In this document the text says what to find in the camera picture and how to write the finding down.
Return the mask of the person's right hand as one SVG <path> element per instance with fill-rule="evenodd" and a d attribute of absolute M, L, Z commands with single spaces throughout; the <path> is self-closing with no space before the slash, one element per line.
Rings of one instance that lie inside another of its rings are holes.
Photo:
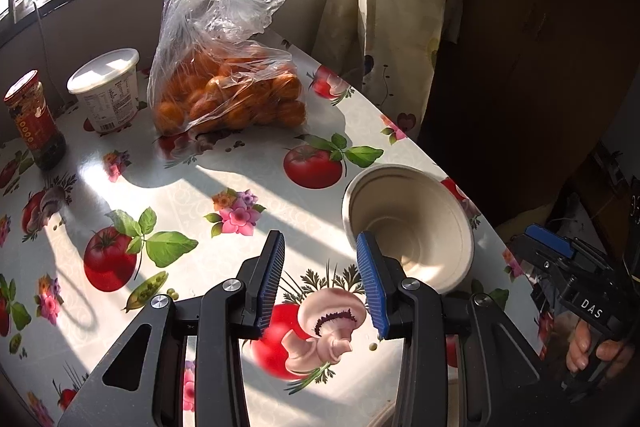
<path fill-rule="evenodd" d="M 634 347 L 626 345 L 623 341 L 604 340 L 594 350 L 591 350 L 591 345 L 592 334 L 589 324 L 579 320 L 566 354 L 566 367 L 570 373 L 583 371 L 588 366 L 589 355 L 595 353 L 600 361 L 608 363 L 604 379 L 610 381 L 623 372 L 634 356 Z"/>

